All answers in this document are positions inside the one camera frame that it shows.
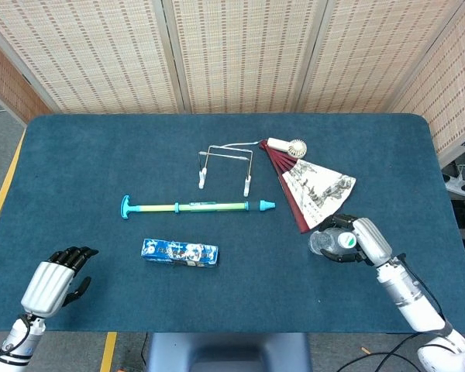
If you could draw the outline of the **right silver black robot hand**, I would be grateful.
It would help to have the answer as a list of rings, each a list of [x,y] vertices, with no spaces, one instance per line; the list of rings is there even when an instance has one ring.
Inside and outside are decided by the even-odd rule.
[[[392,248],[380,230],[368,218],[335,214],[322,223],[322,231],[329,227],[348,229],[356,237],[356,252],[346,254],[331,253],[321,249],[321,254],[337,263],[364,261],[372,267],[380,267],[391,260]]]

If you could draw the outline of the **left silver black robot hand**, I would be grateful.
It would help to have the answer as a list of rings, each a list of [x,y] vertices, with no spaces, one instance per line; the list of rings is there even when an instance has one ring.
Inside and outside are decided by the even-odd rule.
[[[21,305],[27,314],[48,319],[77,301],[89,288],[91,277],[85,277],[78,288],[69,291],[73,279],[87,261],[98,254],[88,246],[71,246],[54,252],[36,268]]]

